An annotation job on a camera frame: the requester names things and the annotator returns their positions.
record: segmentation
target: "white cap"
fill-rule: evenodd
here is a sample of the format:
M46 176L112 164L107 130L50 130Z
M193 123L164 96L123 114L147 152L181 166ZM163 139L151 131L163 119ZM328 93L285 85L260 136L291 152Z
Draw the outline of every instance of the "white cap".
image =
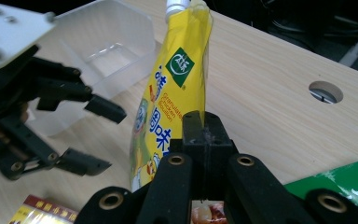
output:
M167 0L167 11L165 13L165 21L177 12L185 10L190 5L190 0Z

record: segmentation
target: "light wood tabletop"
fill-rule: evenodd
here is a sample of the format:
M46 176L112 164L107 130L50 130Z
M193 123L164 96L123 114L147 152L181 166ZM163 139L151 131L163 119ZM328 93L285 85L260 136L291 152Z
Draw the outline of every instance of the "light wood tabletop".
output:
M126 2L150 15L161 43L165 1ZM212 15L206 108L220 117L238 149L259 158L282 183L358 161L358 72ZM129 189L131 129L146 81L112 99L128 113L119 125L87 115L44 137L57 151L73 147L111 161L111 168L84 177L53 169L14 182L0 175L0 223L8 223L29 194L80 210L99 189ZM342 93L342 100L333 105L316 100L309 90L316 81L318 88L338 87L329 90Z

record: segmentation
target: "yellow plastic package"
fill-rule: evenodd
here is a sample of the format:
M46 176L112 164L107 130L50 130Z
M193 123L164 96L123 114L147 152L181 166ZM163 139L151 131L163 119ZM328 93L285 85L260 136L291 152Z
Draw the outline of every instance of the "yellow plastic package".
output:
M168 19L168 31L140 103L131 139L131 188L150 182L170 140L182 138L185 113L205 111L207 48L212 30L202 0Z

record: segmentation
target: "green diamond logo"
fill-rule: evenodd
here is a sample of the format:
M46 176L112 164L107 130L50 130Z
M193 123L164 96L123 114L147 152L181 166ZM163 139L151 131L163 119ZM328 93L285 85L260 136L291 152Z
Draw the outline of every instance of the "green diamond logo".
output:
M194 62L182 48L179 48L165 65L179 87L183 86L193 66Z

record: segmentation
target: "wooden table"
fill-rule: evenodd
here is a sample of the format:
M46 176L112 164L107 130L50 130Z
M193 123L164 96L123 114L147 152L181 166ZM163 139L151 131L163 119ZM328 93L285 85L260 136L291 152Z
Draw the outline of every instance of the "wooden table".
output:
M149 14L162 42L165 1L127 0ZM358 72L271 35L213 13L207 110L223 121L241 152L257 156L288 183L358 161ZM343 100L329 105L310 95L325 81ZM131 128L146 79L116 96L128 117L119 125L87 116L68 130L45 138L58 151L68 147L113 163L101 175L79 177L60 170L10 182L0 176L0 223L8 223L29 194L80 210L108 186L130 188Z

